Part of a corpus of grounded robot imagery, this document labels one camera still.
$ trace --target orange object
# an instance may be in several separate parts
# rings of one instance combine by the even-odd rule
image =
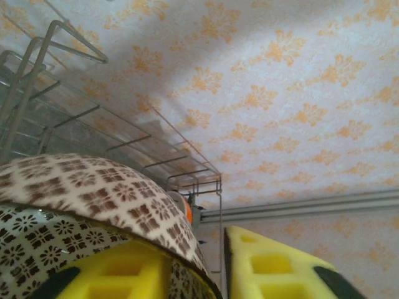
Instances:
[[[168,191],[166,193],[172,198],[179,210],[184,213],[188,219],[188,222],[193,224],[193,211],[191,210],[191,207],[185,197],[176,191]]]

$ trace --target wall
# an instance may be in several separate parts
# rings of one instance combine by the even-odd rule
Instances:
[[[233,224],[331,262],[368,298],[399,298],[397,210]],[[218,226],[201,225],[197,237],[207,241],[203,251],[208,266],[218,270]],[[214,280],[219,283],[218,274],[214,274]]]

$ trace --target ceiling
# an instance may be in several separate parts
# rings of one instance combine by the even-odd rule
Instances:
[[[99,65],[50,50],[45,62],[126,118],[156,120],[149,101],[223,173],[224,207],[399,186],[397,0],[0,0],[0,8],[0,50],[23,54],[61,19],[108,55]],[[72,111],[83,105],[58,99]],[[96,125],[124,134],[106,116]],[[218,200],[198,202],[214,209]]]

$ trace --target yellow sponge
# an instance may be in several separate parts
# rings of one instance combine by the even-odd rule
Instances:
[[[32,298],[164,299],[170,273],[171,258],[131,240],[64,267]]]
[[[224,243],[230,299],[364,298],[331,264],[300,250],[235,226],[225,230]],[[350,297],[337,296],[318,268],[332,274],[329,282],[343,283]]]

